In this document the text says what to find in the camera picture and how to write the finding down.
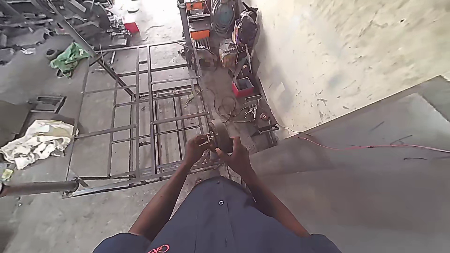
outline red container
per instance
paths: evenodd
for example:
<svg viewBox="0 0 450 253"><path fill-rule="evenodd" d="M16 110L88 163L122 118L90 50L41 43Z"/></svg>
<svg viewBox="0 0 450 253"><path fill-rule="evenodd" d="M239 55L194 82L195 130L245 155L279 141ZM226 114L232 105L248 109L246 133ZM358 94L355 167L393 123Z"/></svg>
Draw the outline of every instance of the red container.
<svg viewBox="0 0 450 253"><path fill-rule="evenodd" d="M138 25L136 25L136 22L132 23L124 23L123 24L127 30L129 30L131 33L138 33L139 28Z"/></svg>
<svg viewBox="0 0 450 253"><path fill-rule="evenodd" d="M251 94L253 94L255 87L250 82L248 77L245 77L238 80L236 78L233 78L233 84L231 89L233 90L233 93L236 96L236 98L242 98L248 97Z"/></svg>

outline white wall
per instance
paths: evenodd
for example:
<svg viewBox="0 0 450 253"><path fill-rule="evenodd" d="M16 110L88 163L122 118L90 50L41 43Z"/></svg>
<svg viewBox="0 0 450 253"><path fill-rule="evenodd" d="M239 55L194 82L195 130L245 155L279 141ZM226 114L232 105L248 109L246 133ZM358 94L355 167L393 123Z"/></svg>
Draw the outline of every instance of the white wall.
<svg viewBox="0 0 450 253"><path fill-rule="evenodd" d="M245 2L260 10L256 54L269 105L295 131L450 68L449 0Z"/></svg>

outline green cloth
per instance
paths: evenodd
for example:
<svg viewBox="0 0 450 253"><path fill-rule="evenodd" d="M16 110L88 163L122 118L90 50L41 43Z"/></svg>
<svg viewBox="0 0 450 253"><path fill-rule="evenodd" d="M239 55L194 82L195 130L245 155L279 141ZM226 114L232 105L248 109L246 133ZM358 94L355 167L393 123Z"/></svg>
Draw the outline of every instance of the green cloth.
<svg viewBox="0 0 450 253"><path fill-rule="evenodd" d="M73 71L83 58L89 54L78 43L72 42L56 59L50 62L52 68L59 68L63 75L72 77Z"/></svg>

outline white cloth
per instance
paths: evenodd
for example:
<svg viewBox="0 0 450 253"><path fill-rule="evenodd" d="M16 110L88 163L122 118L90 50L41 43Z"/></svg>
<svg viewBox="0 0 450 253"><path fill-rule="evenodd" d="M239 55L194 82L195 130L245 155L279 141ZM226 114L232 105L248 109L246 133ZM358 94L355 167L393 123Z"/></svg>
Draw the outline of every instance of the white cloth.
<svg viewBox="0 0 450 253"><path fill-rule="evenodd" d="M73 126L62 121L36 120L27 129L24 137L1 147L0 153L21 170L28 164L50 155L63 156L63 150L72 139L72 132Z"/></svg>

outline coiled hose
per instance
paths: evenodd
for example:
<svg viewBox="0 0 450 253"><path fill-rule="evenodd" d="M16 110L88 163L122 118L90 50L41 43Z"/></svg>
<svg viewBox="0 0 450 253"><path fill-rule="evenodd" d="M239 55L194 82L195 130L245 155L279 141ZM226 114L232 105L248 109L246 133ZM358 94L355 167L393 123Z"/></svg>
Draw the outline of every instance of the coiled hose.
<svg viewBox="0 0 450 253"><path fill-rule="evenodd" d="M234 0L212 0L212 27L222 38L227 38L228 32L234 26L235 5Z"/></svg>

